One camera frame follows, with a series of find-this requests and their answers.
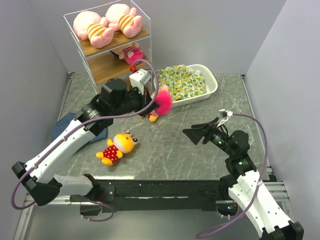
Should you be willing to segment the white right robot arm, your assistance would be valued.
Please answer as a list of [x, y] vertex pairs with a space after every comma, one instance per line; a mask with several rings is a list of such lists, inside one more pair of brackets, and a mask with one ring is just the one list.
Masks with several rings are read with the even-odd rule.
[[302, 225], [293, 222], [280, 208], [262, 181], [263, 173], [257, 170], [248, 155], [248, 134], [242, 130], [227, 134], [220, 126], [218, 119], [214, 119], [194, 124], [182, 132], [193, 144], [211, 142], [228, 155], [225, 164], [229, 174], [220, 179], [219, 195], [226, 200], [234, 200], [242, 212], [225, 224], [201, 231], [196, 238], [207, 238], [247, 216], [261, 240], [303, 239]]

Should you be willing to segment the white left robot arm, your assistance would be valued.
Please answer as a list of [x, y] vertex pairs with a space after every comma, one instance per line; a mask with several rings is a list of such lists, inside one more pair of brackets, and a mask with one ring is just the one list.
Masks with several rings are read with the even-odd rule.
[[98, 198], [99, 184], [91, 175], [67, 177], [57, 173], [75, 152], [111, 126], [114, 119], [145, 116], [158, 107], [150, 96], [149, 81], [131, 78], [130, 84], [128, 88], [123, 79], [110, 79], [49, 146], [26, 163], [18, 161], [12, 166], [18, 183], [34, 203], [44, 206], [66, 195], [83, 196], [88, 201]]

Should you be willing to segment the yellow plush red dotted dress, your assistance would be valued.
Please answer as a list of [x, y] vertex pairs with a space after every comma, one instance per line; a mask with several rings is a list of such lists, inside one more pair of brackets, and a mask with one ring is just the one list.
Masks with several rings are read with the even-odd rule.
[[107, 148], [96, 153], [96, 157], [106, 166], [114, 165], [124, 154], [130, 153], [138, 139], [133, 137], [130, 132], [119, 133], [113, 139], [107, 140]]

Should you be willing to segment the pink plush pig striped shirt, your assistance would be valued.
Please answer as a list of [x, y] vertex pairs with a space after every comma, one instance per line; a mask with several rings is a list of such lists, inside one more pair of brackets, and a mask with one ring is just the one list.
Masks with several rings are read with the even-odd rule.
[[75, 17], [73, 30], [80, 39], [88, 39], [93, 47], [100, 49], [109, 45], [114, 37], [114, 30], [108, 24], [106, 17], [86, 10]]

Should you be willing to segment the black-haired doll pink striped dress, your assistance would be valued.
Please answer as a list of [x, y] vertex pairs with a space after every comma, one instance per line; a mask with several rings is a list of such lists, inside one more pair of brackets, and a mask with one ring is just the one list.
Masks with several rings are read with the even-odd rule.
[[117, 56], [120, 60], [125, 60], [129, 65], [134, 61], [144, 57], [143, 51], [139, 48], [137, 42], [129, 43], [111, 50], [111, 53]]

